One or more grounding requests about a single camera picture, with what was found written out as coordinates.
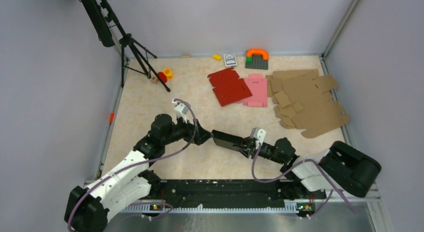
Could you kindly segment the black corrugated paper box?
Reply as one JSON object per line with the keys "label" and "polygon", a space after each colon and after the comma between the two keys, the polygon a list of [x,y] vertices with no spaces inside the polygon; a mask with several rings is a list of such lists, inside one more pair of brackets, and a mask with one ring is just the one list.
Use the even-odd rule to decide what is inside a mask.
{"label": "black corrugated paper box", "polygon": [[248,145],[243,137],[212,130],[212,139],[219,147],[239,152],[245,157],[249,154],[247,151]]}

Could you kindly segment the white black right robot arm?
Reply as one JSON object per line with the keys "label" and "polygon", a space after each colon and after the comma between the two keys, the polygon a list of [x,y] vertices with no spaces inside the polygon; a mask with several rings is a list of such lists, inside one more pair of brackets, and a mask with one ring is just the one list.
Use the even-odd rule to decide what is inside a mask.
{"label": "white black right robot arm", "polygon": [[375,159],[342,141],[335,141],[320,153],[301,157],[288,138],[282,138],[273,146],[258,142],[247,154],[253,160],[262,157],[280,164],[281,177],[295,182],[293,192],[299,198],[330,189],[364,198],[382,170]]}

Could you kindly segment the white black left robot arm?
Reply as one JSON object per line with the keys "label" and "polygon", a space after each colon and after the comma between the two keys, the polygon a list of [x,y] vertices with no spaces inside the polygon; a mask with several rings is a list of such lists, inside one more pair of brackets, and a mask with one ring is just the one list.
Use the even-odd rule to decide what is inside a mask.
{"label": "white black left robot arm", "polygon": [[141,177],[158,160],[166,158],[168,144],[184,140],[201,145],[212,137],[197,119],[193,123],[180,117],[173,122],[168,114],[155,117],[149,132],[128,155],[107,174],[84,188],[76,186],[69,195],[64,221],[71,232],[102,232],[110,220],[139,198],[154,199],[159,183]]}

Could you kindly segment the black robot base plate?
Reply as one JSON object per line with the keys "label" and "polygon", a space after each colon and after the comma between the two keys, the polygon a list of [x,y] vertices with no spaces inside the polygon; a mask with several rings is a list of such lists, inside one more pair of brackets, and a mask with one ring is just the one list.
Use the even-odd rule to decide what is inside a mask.
{"label": "black robot base plate", "polygon": [[166,202],[175,209],[284,208],[289,201],[325,199],[323,191],[308,191],[300,182],[279,180],[166,180],[154,183],[143,202]]}

